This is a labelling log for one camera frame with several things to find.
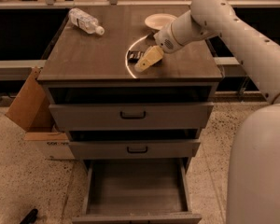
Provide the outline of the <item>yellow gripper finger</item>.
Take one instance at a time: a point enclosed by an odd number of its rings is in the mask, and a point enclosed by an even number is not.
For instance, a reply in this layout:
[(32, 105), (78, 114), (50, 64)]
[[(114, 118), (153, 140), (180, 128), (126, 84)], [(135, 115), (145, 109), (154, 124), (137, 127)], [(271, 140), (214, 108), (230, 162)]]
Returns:
[(138, 60), (134, 69), (137, 72), (143, 72), (147, 70), (150, 66), (154, 65), (163, 58), (164, 52), (159, 46), (149, 47), (144, 55)]

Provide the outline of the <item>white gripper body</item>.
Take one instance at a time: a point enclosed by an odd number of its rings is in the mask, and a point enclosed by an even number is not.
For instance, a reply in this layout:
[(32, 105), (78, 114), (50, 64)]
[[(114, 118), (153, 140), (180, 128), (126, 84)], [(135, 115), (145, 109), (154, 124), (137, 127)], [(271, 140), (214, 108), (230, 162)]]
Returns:
[(156, 34), (154, 34), (156, 44), (163, 50), (164, 53), (174, 53), (178, 51), (179, 44), (175, 41), (172, 32), (172, 24), (168, 23), (163, 26)]

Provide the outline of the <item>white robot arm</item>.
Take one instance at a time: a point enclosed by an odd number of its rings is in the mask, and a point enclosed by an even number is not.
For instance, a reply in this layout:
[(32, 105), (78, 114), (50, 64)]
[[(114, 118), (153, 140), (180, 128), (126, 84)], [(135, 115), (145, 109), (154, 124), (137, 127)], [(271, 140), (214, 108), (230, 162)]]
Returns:
[(135, 69), (142, 72), (188, 43), (217, 35), (268, 106), (234, 136), (226, 224), (280, 224), (280, 46), (240, 20), (227, 0), (192, 0), (190, 9), (154, 34)]

